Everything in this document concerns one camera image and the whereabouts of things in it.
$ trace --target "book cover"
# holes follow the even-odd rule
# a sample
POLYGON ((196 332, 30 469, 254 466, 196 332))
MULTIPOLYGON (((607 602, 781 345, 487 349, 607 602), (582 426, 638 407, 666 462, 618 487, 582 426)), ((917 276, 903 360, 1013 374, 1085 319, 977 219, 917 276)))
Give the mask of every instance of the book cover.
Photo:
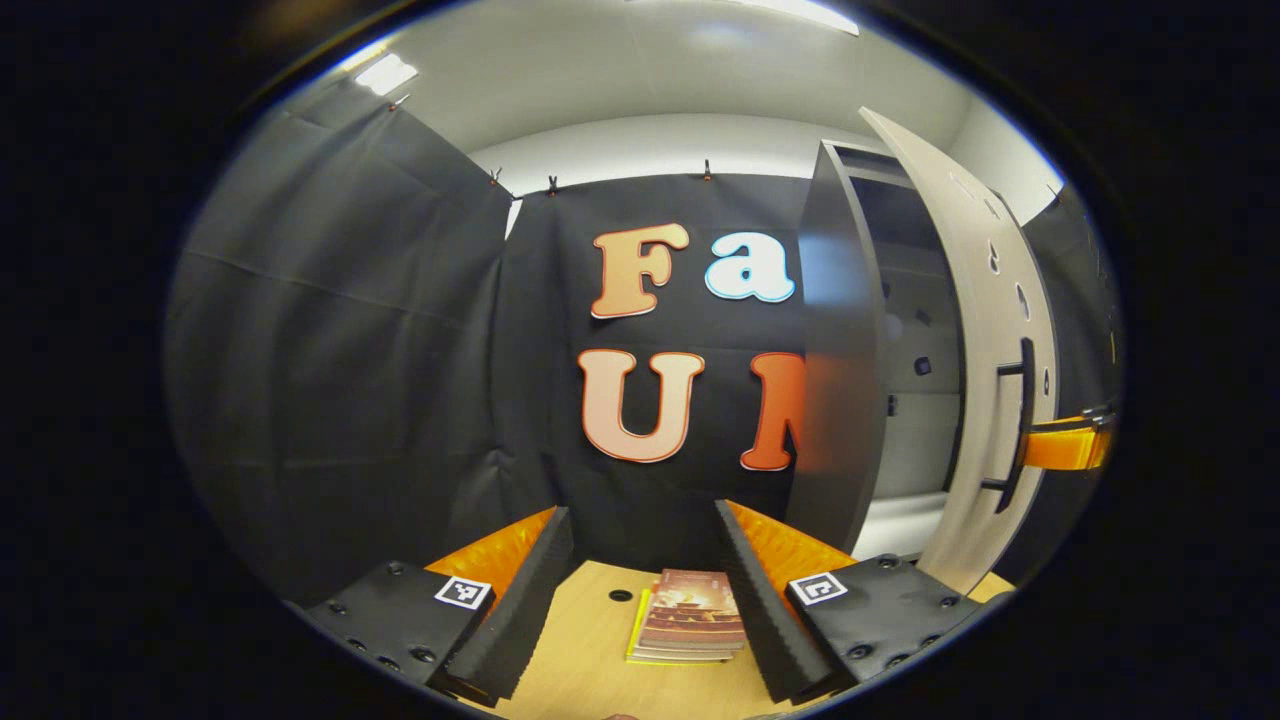
POLYGON ((689 659, 687 655, 678 660, 635 655, 636 642, 640 638, 640 628, 644 625, 644 619, 648 615, 649 609, 652 606, 653 606, 653 591, 649 589, 641 591, 639 607, 636 609, 636 619, 631 626, 631 639, 627 641, 627 652, 626 656, 623 656, 623 660, 626 662, 632 665, 718 665, 721 662, 719 660, 689 659))
POLYGON ((637 647, 732 651, 746 644, 742 616, 724 573, 667 569, 652 594, 637 647))

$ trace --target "orange letter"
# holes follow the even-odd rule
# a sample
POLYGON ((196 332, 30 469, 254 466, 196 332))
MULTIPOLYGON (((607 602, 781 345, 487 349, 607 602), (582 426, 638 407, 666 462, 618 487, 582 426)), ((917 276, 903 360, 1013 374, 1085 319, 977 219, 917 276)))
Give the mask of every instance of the orange letter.
POLYGON ((786 430, 800 448, 800 421, 804 419, 804 357, 791 352, 765 352, 751 360, 751 372, 760 375, 760 425, 755 445, 742 454, 748 470, 786 470, 791 454, 782 450, 786 430))
POLYGON ((586 374, 582 389, 582 432, 600 452, 634 462, 657 462, 680 451, 689 432, 689 396, 694 375, 707 364, 687 352, 659 352, 649 366, 662 378, 658 427, 637 436, 622 427, 622 383, 636 359, 621 350, 584 350, 577 364, 586 374))
POLYGON ((595 238, 593 245, 603 251, 604 272, 600 277, 600 297, 591 304, 593 318, 644 315, 658 306, 658 299, 644 291, 640 275, 649 275, 658 287, 667 284, 671 279, 671 252, 659 245, 643 255, 640 249, 646 242, 662 242, 680 250, 689 245, 689 233, 676 223, 669 223, 607 232, 595 238))

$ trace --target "black fabric backdrop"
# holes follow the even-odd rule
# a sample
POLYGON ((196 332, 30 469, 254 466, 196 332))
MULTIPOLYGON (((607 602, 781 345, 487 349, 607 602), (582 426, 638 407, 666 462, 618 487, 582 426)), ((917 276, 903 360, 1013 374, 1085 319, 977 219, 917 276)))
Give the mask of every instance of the black fabric backdrop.
POLYGON ((196 219, 166 323, 174 433, 282 596, 310 605, 513 519, 488 397, 509 202, 343 81, 264 120, 196 219))
MULTIPOLYGON (((657 176, 534 193, 508 238, 494 323, 497 423, 506 452, 503 482, 526 488, 532 505, 573 510, 577 543, 591 559, 630 568, 718 568, 713 501, 727 497, 781 518, 792 469, 751 471, 740 455, 755 439, 762 352, 804 354, 804 299, 796 228, 809 181, 765 176, 657 176), (645 288, 658 299, 645 315, 599 320, 602 251, 596 236, 666 223, 689 232, 671 250, 671 279, 645 288), (741 231, 777 238, 796 292, 777 304, 724 300, 704 282, 718 258, 710 245, 741 231), (652 432, 658 414, 658 352, 692 352, 689 434, 672 457, 639 464, 609 457, 582 432, 584 350, 630 352, 625 427, 652 432)), ((790 439, 786 443, 792 452, 790 439)))

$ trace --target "yellow book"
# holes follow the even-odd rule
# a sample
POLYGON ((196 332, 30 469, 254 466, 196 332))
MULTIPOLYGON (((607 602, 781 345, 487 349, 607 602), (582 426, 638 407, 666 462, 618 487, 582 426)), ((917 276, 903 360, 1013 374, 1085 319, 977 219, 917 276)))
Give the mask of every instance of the yellow book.
POLYGON ((636 648, 636 641, 640 639, 640 628, 644 626, 644 619, 649 611, 649 600, 653 597, 653 592, 649 589, 640 591, 640 607, 636 610, 635 623, 631 624, 631 639, 627 641, 627 653, 623 657, 631 665, 719 665, 719 660, 713 660, 709 662, 667 662, 662 660, 649 660, 645 657, 631 657, 631 653, 636 648))

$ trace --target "door handle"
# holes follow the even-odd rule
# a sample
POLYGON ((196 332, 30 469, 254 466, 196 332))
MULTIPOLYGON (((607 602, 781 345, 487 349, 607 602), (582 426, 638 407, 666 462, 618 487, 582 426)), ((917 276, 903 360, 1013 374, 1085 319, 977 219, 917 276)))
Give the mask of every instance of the door handle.
POLYGON ((997 515, 1004 512, 1014 500, 1014 491, 1018 489, 1018 478, 1023 474, 1023 468, 1027 464, 1027 436, 1032 428, 1032 418, 1036 415, 1036 343, 1032 342, 1032 338, 1024 337, 1021 350, 1023 359, 1020 363, 996 366, 996 374, 1000 377, 1021 375, 1023 378, 1021 411, 1018 418, 1018 447, 1014 450, 1014 460, 1009 466, 1007 479, 996 480, 987 478, 982 480, 983 488, 1000 491, 1000 500, 996 502, 997 515))

